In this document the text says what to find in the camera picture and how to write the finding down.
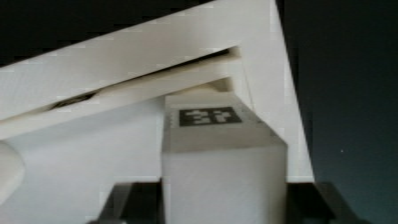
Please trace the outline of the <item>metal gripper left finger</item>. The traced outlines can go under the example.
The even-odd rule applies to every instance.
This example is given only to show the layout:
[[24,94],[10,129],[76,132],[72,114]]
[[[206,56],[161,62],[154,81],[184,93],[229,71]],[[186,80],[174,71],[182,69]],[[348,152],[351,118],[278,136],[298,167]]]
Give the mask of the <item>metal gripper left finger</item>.
[[161,183],[118,183],[99,217],[86,224],[161,224]]

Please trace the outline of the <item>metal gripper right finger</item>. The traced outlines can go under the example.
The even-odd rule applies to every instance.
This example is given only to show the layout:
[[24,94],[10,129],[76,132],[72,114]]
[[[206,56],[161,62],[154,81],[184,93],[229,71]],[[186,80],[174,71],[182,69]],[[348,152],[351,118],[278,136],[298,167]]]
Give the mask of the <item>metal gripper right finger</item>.
[[371,224],[355,215],[330,182],[287,184],[285,224]]

